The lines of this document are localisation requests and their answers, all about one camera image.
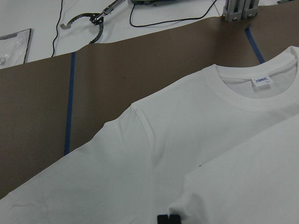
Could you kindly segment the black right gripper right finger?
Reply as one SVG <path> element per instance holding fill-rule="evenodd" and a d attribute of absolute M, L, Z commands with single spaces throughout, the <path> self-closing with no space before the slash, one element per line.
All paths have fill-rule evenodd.
<path fill-rule="evenodd" d="M 169 215 L 169 224 L 181 224 L 180 215 L 176 215 L 176 214 Z"/>

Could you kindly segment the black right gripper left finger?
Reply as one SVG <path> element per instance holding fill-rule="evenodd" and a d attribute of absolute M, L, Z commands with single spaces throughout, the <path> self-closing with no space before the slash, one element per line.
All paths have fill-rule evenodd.
<path fill-rule="evenodd" d="M 168 215 L 158 215 L 157 216 L 157 224 L 168 224 L 169 223 L 169 217 Z"/>

